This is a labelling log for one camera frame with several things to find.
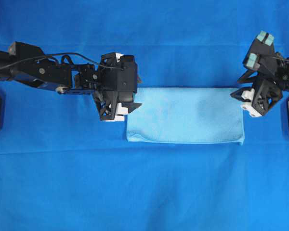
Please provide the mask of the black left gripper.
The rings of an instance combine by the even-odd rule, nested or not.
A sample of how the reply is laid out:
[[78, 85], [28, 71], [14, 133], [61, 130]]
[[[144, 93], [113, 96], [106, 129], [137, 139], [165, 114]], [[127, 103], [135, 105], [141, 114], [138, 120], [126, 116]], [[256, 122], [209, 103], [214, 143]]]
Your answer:
[[[119, 59], [123, 55], [112, 52], [101, 56], [96, 90], [93, 93], [93, 99], [101, 121], [123, 122], [127, 114], [142, 105], [141, 103], [119, 101], [118, 72], [123, 70]], [[137, 83], [142, 83], [138, 74]]]

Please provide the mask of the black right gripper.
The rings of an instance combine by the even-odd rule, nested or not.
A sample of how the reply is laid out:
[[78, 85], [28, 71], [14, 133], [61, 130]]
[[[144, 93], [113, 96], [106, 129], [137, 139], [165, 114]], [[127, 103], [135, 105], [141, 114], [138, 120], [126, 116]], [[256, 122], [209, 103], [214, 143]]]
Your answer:
[[243, 87], [230, 94], [241, 102], [241, 108], [251, 117], [261, 117], [282, 99], [283, 93], [280, 87], [265, 77], [264, 74], [247, 70], [238, 80], [238, 83], [251, 83], [250, 87]]

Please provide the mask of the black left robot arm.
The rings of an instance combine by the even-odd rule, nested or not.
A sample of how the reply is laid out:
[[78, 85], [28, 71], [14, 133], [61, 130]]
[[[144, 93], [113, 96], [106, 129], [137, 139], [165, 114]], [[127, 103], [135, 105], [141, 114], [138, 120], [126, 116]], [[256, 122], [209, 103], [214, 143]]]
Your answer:
[[141, 82], [133, 55], [103, 54], [95, 62], [72, 61], [72, 52], [45, 54], [40, 47], [14, 42], [0, 51], [0, 81], [16, 81], [61, 95], [91, 95], [101, 121], [121, 122], [141, 106], [134, 101]]

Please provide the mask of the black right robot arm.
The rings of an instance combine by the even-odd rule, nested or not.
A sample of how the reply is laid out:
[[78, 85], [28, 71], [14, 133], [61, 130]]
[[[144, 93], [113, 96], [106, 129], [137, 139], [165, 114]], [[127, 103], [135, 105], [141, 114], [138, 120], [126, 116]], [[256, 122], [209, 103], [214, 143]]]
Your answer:
[[251, 117], [261, 117], [289, 92], [289, 58], [280, 53], [273, 55], [250, 53], [243, 62], [246, 72], [238, 83], [250, 83], [230, 94], [241, 102], [241, 108]]

